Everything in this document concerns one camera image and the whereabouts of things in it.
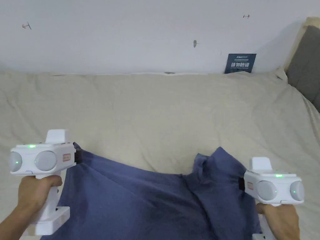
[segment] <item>sign with chinese text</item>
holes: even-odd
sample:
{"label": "sign with chinese text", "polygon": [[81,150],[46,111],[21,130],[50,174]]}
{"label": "sign with chinese text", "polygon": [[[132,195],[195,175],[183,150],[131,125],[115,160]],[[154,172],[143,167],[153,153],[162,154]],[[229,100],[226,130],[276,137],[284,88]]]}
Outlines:
{"label": "sign with chinese text", "polygon": [[227,66],[224,73],[235,73],[235,72],[248,72],[250,73],[253,68],[256,54],[234,54],[230,53],[228,56]]}

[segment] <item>beige bedsheet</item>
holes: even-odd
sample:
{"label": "beige bedsheet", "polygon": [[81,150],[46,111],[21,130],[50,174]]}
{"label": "beige bedsheet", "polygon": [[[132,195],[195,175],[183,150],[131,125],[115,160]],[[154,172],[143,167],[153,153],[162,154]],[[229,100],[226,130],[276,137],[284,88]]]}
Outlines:
{"label": "beige bedsheet", "polygon": [[67,128],[82,148],[138,168],[190,173],[222,146],[246,167],[297,173],[301,239],[320,239],[320,114],[280,69],[268,74],[79,76],[0,72],[0,220],[17,202],[10,148]]}

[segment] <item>wall mark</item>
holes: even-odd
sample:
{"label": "wall mark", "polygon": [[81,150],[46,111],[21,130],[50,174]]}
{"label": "wall mark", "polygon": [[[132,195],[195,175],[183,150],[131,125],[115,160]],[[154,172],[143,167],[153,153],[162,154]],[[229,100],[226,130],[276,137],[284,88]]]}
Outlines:
{"label": "wall mark", "polygon": [[28,23],[28,25],[23,25],[23,24],[22,24],[22,27],[23,27],[23,28],[29,27],[29,28],[30,28],[30,30],[31,30],[31,27],[30,27],[29,22],[27,22],[27,23]]}

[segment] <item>folded fabric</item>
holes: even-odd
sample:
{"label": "folded fabric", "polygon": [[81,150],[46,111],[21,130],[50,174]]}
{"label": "folded fabric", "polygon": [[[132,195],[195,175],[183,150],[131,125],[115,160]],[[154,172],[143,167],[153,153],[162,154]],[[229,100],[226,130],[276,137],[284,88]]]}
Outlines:
{"label": "folded fabric", "polygon": [[261,232],[254,199],[239,190],[246,169],[221,147],[198,154],[189,175],[80,152],[82,163],[67,170],[59,201],[70,206],[70,219],[42,240],[248,240]]}

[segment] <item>red label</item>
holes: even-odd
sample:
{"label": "red label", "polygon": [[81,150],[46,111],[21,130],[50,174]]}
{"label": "red label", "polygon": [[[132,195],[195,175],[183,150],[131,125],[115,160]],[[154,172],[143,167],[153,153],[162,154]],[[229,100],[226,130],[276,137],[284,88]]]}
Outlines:
{"label": "red label", "polygon": [[64,162],[65,162],[65,161],[69,161],[70,159],[71,159],[71,154],[70,154],[70,153],[63,155],[62,160],[63,160]]}
{"label": "red label", "polygon": [[253,190],[253,184],[252,182],[247,182],[247,187],[251,190]]}

